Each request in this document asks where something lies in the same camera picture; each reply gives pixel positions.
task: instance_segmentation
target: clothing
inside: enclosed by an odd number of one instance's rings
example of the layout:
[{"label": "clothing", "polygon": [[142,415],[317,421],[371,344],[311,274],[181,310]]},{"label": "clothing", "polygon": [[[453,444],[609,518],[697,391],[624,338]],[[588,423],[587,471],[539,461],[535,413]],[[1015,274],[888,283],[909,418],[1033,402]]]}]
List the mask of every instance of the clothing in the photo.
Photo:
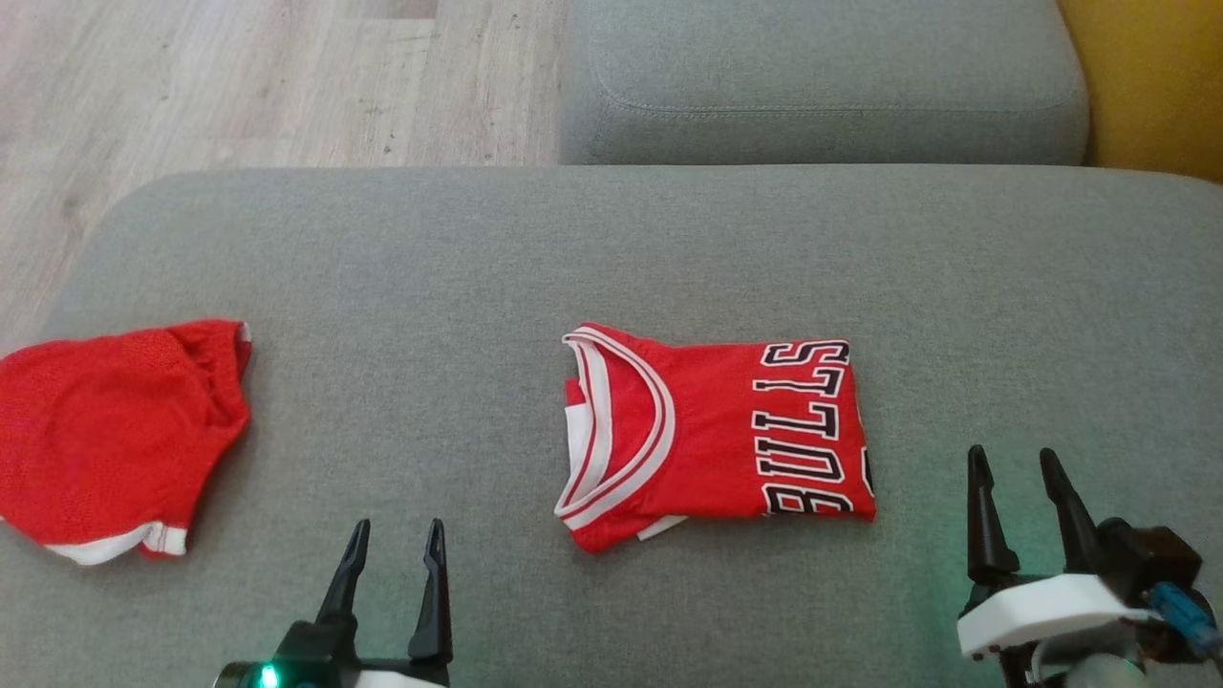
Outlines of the clothing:
[{"label": "clothing", "polygon": [[555,507],[585,550],[681,517],[874,518],[843,339],[673,348],[586,323],[565,335],[570,480]]},{"label": "clothing", "polygon": [[186,554],[204,483],[251,418],[246,325],[199,320],[0,360],[0,518],[95,565]]}]

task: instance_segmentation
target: mustard yellow fabric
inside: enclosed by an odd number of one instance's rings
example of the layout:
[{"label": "mustard yellow fabric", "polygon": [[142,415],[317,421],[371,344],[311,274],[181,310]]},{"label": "mustard yellow fabric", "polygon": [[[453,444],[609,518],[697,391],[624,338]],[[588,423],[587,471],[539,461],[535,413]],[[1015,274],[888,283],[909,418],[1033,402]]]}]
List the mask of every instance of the mustard yellow fabric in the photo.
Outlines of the mustard yellow fabric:
[{"label": "mustard yellow fabric", "polygon": [[1087,77],[1088,164],[1223,183],[1223,0],[1059,0]]}]

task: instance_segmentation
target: wooden floor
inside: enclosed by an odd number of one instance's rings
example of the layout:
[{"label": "wooden floor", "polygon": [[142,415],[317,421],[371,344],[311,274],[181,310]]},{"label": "wooden floor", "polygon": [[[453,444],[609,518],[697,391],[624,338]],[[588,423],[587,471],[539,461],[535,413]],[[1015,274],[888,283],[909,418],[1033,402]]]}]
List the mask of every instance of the wooden floor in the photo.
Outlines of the wooden floor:
[{"label": "wooden floor", "polygon": [[0,0],[0,357],[106,209],[248,166],[545,165],[564,0]]}]

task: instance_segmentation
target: gray upholstery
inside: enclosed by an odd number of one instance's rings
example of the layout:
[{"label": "gray upholstery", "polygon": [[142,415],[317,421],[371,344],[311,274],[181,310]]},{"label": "gray upholstery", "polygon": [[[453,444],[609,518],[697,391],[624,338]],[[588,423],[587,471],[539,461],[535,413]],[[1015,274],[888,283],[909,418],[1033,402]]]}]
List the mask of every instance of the gray upholstery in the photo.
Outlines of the gray upholstery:
[{"label": "gray upholstery", "polygon": [[567,164],[1079,164],[1053,0],[571,0]]},{"label": "gray upholstery", "polygon": [[[5,684],[208,686],[313,613],[362,517],[358,645],[400,653],[439,516],[455,686],[1000,686],[955,640],[974,442],[1026,571],[1060,567],[1047,445],[1097,518],[1174,527],[1218,591],[1221,216],[1218,186],[1079,167],[157,182],[111,211],[45,335],[245,318],[253,425],[181,561],[81,569],[0,528]],[[580,552],[552,507],[559,339],[587,318],[674,343],[848,336],[878,521]]]}]

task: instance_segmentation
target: stitching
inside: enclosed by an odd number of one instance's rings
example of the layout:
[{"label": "stitching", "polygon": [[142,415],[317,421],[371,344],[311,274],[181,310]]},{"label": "stitching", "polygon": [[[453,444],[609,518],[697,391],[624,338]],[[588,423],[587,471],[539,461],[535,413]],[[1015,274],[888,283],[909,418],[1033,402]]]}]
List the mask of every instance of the stitching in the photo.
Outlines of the stitching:
[{"label": "stitching", "polygon": [[[598,24],[599,20],[596,18],[594,23]],[[603,33],[598,28],[594,33]],[[599,53],[599,44],[602,42],[598,38],[591,38],[592,54]],[[599,89],[605,95],[605,100],[621,110],[640,110],[646,116],[653,117],[691,117],[691,119],[715,119],[715,117],[777,117],[777,116],[860,116],[862,114],[904,114],[904,112],[931,112],[931,114],[969,114],[969,115],[1004,115],[1004,116],[1020,116],[1033,112],[1042,112],[1048,110],[1055,110],[1065,108],[1073,104],[1073,99],[1065,99],[1059,103],[1052,103],[1048,105],[1041,105],[1038,108],[1025,108],[1025,109],[986,109],[986,108],[921,108],[921,106],[909,106],[909,105],[839,105],[839,106],[819,106],[819,105],[752,105],[750,108],[742,108],[736,105],[706,105],[706,106],[675,106],[675,105],[651,105],[647,103],[640,103],[630,100],[629,98],[613,90],[604,79],[603,75],[599,73],[597,60],[588,60],[588,67],[594,79],[599,84]]]}]

